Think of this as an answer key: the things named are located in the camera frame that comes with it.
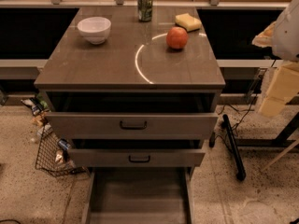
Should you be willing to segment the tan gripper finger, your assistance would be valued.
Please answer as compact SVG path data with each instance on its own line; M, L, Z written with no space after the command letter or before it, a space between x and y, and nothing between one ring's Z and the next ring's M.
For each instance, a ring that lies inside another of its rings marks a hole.
M284 62L276 68L258 113L267 118L278 115L299 92L299 62Z
M260 48L271 47L275 24L273 21L262 32L256 35L252 40L252 44Z

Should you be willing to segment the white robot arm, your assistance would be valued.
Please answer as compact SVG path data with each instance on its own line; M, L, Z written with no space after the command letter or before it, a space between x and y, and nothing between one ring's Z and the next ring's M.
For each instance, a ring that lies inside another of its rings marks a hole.
M299 0L292 0L277 20L256 35L252 44L270 47L283 63L270 80L258 113L273 118L299 92Z

